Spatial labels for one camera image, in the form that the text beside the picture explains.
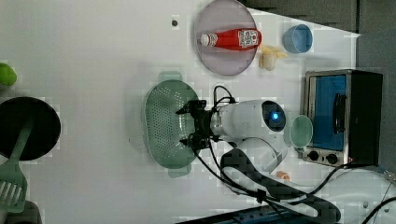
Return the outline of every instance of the blue cup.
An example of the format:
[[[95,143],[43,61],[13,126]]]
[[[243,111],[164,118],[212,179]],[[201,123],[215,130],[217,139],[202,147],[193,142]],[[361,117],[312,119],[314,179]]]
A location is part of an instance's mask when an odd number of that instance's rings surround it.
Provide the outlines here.
[[[306,53],[312,47],[312,33],[308,26],[300,24],[283,34],[283,45],[290,53]]]

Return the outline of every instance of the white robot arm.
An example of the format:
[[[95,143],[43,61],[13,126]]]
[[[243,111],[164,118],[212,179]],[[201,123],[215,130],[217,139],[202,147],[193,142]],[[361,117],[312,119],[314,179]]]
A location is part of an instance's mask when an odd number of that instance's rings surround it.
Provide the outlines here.
[[[351,170],[316,188],[270,175],[287,155],[283,139],[287,118],[274,101],[246,101],[210,111],[205,111],[205,101],[192,101],[177,113],[191,113],[195,119],[195,133],[180,142],[189,145],[206,168],[197,150],[211,148],[211,140],[233,143],[235,148],[222,156],[219,165],[221,177],[217,177],[223,182],[259,202],[276,203],[318,223],[360,223],[383,201],[391,184],[364,170]]]

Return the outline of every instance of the toaster oven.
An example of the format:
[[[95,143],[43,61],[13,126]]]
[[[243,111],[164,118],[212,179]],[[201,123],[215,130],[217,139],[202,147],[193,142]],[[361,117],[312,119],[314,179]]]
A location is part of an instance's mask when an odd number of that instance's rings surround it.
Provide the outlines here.
[[[382,75],[307,72],[304,114],[314,126],[303,160],[338,166],[378,164]]]

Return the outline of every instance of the spatula handle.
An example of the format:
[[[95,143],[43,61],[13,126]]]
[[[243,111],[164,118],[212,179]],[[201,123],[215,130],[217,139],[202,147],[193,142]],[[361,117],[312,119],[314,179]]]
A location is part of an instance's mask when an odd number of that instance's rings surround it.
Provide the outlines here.
[[[9,161],[19,161],[21,154],[26,146],[27,140],[29,139],[29,135],[32,132],[34,123],[34,116],[29,116],[29,118],[24,122],[17,143],[15,144],[14,150],[9,157]]]

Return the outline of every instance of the toaster oven window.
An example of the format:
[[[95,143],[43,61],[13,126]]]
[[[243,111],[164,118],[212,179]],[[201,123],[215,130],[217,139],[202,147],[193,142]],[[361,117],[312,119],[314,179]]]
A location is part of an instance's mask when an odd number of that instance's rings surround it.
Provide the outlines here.
[[[333,111],[336,109],[336,97],[347,94],[347,76],[315,77],[316,97],[313,147],[325,148],[336,151],[344,150],[344,133],[335,133],[335,119]]]

